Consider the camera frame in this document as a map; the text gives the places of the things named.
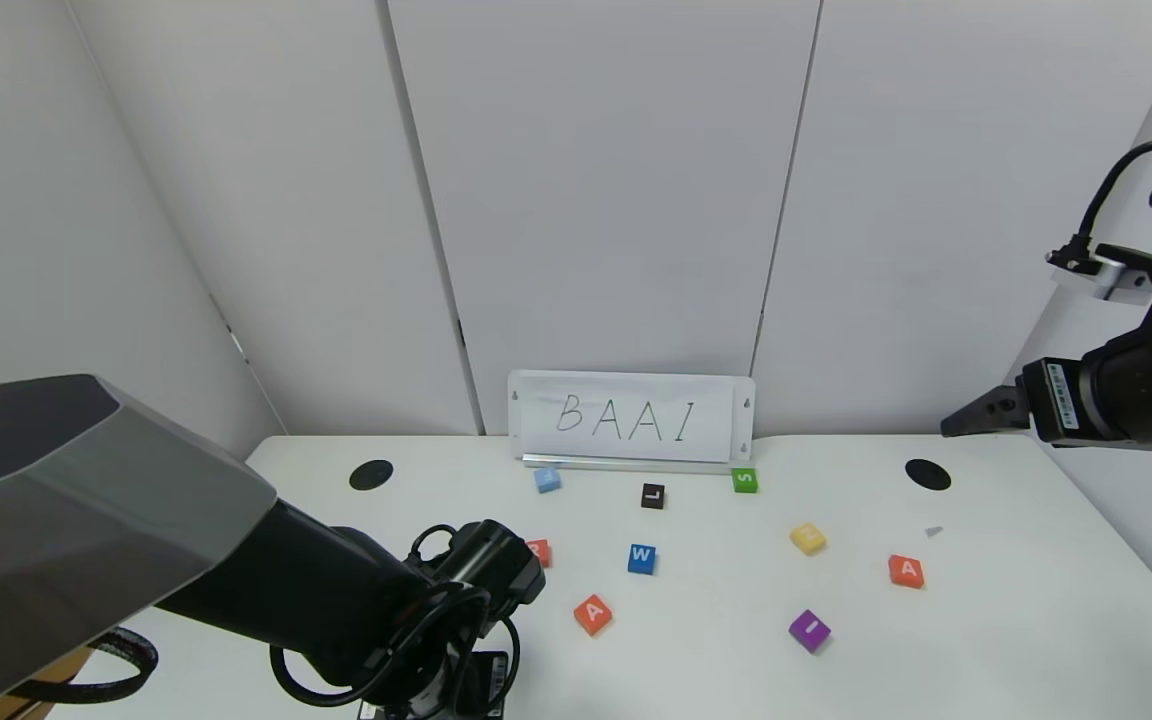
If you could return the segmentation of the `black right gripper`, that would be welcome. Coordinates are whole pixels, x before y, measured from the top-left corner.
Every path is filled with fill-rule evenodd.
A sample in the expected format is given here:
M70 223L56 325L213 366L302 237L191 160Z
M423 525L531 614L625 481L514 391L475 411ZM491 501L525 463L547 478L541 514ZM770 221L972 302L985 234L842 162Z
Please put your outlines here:
M1151 333L1120 334L1078 361L1043 357L1023 367L1021 387L973 397L941 420L940 434L1024 432L1032 416L1038 437L1053 447L1152 452Z

